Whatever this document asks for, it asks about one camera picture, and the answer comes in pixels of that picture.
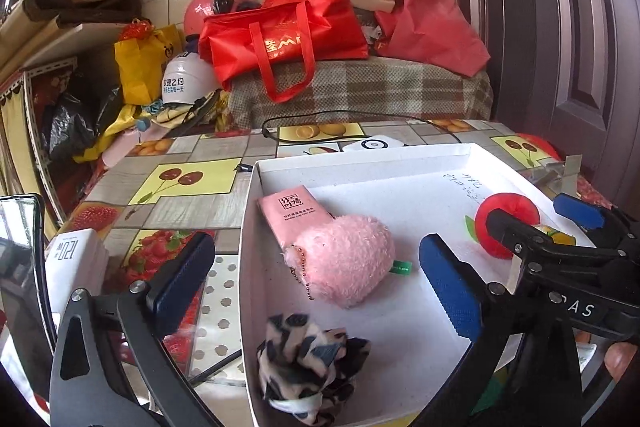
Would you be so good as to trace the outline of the person's right hand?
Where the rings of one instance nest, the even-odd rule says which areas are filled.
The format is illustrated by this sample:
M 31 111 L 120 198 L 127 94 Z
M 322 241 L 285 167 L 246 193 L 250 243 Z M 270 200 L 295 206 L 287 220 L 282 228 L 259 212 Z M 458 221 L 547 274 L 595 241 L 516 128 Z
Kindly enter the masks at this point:
M 578 331 L 575 334 L 575 340 L 576 345 L 579 346 L 582 351 L 585 351 L 587 348 L 594 351 L 597 348 L 597 343 L 592 340 L 591 335 L 587 332 Z M 604 366 L 613 378 L 613 381 L 618 383 L 623 378 L 637 352 L 638 347 L 633 343 L 613 343 L 606 349 Z

